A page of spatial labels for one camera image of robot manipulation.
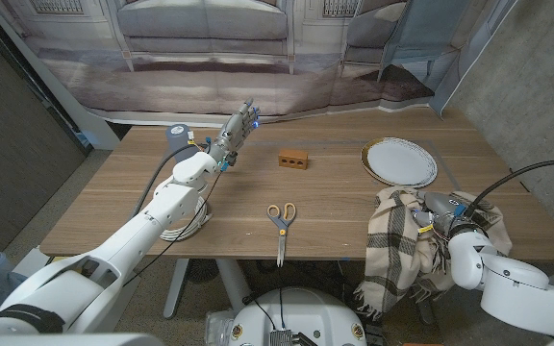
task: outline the white robotic arm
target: white robotic arm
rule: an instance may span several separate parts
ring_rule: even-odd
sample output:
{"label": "white robotic arm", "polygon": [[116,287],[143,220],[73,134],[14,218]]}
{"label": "white robotic arm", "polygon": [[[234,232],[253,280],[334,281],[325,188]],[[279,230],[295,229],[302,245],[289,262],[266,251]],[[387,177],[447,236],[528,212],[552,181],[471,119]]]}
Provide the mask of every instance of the white robotic arm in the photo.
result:
{"label": "white robotic arm", "polygon": [[[235,163],[238,149],[258,126],[259,110],[252,102],[231,116],[207,152],[176,164],[153,200],[103,244],[47,265],[19,286],[0,308],[0,334],[94,331],[162,231],[194,213],[206,178]],[[93,269],[90,276],[78,272],[87,267]]]}
{"label": "white robotic arm", "polygon": [[448,196],[419,192],[431,214],[415,214],[450,235],[448,251],[455,284],[483,291],[482,309],[513,326],[554,336],[554,286],[535,266],[499,253],[471,220],[459,217],[459,203]]}

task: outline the white plate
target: white plate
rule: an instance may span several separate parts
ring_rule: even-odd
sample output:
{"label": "white plate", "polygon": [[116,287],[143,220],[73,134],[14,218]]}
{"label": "white plate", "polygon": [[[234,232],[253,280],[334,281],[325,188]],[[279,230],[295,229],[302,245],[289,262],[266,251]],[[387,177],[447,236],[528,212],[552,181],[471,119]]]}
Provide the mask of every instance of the white plate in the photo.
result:
{"label": "white plate", "polygon": [[373,139],[361,153],[365,169],[388,185],[423,187],[438,175],[433,157],[408,140],[386,137]]}

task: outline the photo backdrop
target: photo backdrop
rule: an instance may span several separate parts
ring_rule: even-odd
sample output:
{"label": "photo backdrop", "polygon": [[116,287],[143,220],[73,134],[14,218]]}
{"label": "photo backdrop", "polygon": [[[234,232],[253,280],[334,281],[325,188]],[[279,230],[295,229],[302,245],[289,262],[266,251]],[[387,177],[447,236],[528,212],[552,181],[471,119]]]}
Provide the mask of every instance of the photo backdrop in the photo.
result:
{"label": "photo backdrop", "polygon": [[151,123],[437,112],[515,0],[0,0],[89,111]]}

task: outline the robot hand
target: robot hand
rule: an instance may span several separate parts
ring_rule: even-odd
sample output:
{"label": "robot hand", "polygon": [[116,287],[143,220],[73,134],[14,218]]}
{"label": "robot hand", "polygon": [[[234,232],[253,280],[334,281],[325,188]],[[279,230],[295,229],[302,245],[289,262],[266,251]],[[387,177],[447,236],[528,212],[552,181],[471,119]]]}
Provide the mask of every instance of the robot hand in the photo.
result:
{"label": "robot hand", "polygon": [[247,136],[258,127],[260,109],[251,107],[253,102],[253,98],[248,98],[219,131],[208,151],[215,161],[235,164],[238,150]]}

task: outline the plaid cloth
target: plaid cloth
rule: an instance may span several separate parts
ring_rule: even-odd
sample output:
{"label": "plaid cloth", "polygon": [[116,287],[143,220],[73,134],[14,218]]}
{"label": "plaid cloth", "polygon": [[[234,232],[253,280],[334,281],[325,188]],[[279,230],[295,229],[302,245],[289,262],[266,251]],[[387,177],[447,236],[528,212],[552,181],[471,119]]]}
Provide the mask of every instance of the plaid cloth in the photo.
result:
{"label": "plaid cloth", "polygon": [[[464,192],[453,192],[450,197],[465,205],[475,198]],[[422,301],[454,285],[445,255],[447,244],[432,232],[418,235],[412,210],[420,210],[421,202],[413,188],[404,186],[385,188],[376,196],[376,211],[368,226],[365,280],[355,291],[363,301],[359,311],[373,319],[389,311],[411,286],[413,296]],[[512,242],[501,211],[486,201],[479,208],[472,220],[488,233],[495,248],[507,255]]]}

